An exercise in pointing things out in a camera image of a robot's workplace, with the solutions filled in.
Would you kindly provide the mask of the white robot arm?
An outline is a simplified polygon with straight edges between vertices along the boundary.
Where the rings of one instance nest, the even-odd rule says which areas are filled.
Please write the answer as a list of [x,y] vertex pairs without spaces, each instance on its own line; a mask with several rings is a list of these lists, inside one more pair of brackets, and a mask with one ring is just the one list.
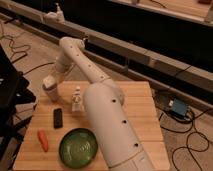
[[110,171],[155,171],[154,165],[122,108],[124,93],[115,81],[88,59],[81,39],[62,37],[61,54],[53,71],[43,79],[42,88],[52,101],[59,98],[58,85],[76,64],[90,85],[83,94],[83,105],[94,129],[101,152]]

